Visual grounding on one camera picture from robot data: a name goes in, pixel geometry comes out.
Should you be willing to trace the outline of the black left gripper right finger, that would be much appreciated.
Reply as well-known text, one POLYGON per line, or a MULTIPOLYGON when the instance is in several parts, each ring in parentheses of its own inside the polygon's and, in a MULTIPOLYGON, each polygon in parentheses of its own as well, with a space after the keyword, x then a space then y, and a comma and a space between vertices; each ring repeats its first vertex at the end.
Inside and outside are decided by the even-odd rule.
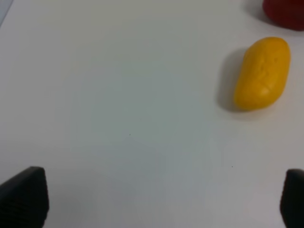
POLYGON ((286 172, 280 213, 286 228, 304 227, 304 171, 289 169, 286 172))

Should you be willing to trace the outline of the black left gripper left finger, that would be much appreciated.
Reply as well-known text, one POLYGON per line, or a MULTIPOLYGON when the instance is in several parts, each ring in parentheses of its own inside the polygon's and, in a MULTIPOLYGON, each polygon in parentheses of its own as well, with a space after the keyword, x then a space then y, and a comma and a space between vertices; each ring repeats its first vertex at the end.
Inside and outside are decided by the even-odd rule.
POLYGON ((48 211, 44 168, 29 167, 0 185, 2 228, 42 228, 48 211))

